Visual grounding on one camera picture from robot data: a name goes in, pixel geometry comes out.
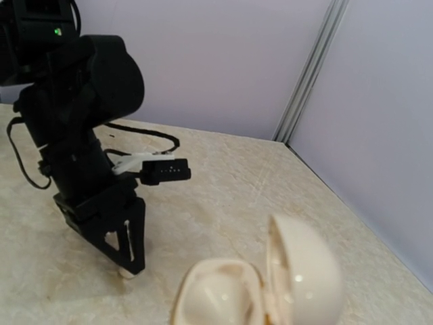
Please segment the white earbud charging case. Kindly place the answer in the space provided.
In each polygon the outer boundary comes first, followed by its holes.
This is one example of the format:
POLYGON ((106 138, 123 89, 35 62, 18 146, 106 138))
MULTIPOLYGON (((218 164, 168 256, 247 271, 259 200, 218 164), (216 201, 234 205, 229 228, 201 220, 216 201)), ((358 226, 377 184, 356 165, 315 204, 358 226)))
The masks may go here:
POLYGON ((337 324, 344 309, 338 259, 303 221, 269 218, 266 270, 243 259, 203 259, 185 274, 171 324, 337 324))

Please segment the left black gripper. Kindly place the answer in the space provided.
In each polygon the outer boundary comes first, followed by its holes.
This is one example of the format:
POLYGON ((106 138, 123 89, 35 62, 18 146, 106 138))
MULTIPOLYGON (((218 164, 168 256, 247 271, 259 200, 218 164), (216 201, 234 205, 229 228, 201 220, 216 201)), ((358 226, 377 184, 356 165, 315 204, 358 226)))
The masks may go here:
POLYGON ((137 186, 134 178, 119 177, 88 197, 53 197, 72 229, 133 275, 145 269, 145 202, 137 186))

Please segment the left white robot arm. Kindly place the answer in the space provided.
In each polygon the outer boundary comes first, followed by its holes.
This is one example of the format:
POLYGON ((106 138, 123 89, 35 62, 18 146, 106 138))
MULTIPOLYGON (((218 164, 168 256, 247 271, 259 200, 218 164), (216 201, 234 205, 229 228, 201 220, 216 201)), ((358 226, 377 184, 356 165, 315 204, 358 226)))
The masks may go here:
POLYGON ((74 1, 1 2, 1 85, 39 149, 39 171, 57 186, 66 223, 131 274, 145 268, 145 203, 116 175, 94 128, 137 111, 145 88, 117 35, 82 35, 74 1))

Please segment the white earbud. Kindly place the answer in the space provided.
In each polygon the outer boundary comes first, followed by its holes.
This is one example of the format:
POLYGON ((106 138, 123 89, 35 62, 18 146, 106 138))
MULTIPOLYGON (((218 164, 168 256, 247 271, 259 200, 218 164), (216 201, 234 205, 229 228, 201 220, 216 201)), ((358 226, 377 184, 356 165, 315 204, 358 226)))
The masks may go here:
POLYGON ((121 267, 118 270, 118 273, 120 274, 120 276, 122 276, 124 279, 127 279, 127 280, 130 280, 136 276, 136 274, 131 273, 130 271, 128 271, 127 269, 125 269, 123 267, 121 267))

